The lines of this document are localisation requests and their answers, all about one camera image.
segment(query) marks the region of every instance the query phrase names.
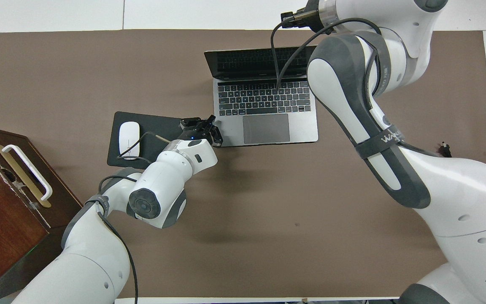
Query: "laptop screen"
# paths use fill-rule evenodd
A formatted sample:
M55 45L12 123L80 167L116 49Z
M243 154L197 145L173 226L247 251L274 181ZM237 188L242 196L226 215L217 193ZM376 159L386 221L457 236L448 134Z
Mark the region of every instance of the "laptop screen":
M306 74L308 60L316 46L306 46L292 61L285 77ZM297 50L297 46L275 48L279 71ZM271 48L247 50L223 50L204 52L211 75L216 79L261 79L275 77L275 65Z

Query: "black mouse pad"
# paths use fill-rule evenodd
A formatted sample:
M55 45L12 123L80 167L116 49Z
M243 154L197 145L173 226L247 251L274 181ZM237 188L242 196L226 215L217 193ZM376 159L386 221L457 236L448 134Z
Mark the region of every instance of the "black mouse pad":
M112 134L110 136L110 146L108 147L108 159L106 163L110 166L133 167L136 169L145 169L149 165L143 160L124 160L117 158L119 156L119 127L123 123L127 121L137 122L140 125L140 136L150 131L172 141L181 135L181 128L179 127L180 120L174 117L116 112L113 116ZM140 142L140 157L154 162L166 145L166 142L159 140L154 135L146 135Z

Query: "laptop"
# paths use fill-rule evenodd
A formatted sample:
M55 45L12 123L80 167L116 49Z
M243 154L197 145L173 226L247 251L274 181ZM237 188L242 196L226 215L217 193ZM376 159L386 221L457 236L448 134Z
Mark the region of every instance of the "laptop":
M307 46L295 57L278 90L271 49L204 53L214 79L215 124L224 147L318 140L316 102L305 76L315 48ZM295 50L275 49L279 69Z

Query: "laptop keyboard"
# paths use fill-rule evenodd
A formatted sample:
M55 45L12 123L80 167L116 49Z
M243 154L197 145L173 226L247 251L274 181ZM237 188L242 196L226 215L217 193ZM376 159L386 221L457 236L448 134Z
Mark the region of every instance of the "laptop keyboard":
M311 111L307 81L219 83L219 115L250 115Z

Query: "trackpad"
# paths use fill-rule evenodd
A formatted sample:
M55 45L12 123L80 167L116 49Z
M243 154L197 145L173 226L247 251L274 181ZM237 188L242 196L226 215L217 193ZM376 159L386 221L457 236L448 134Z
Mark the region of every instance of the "trackpad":
M288 114L243 116L243 142L266 144L290 141Z

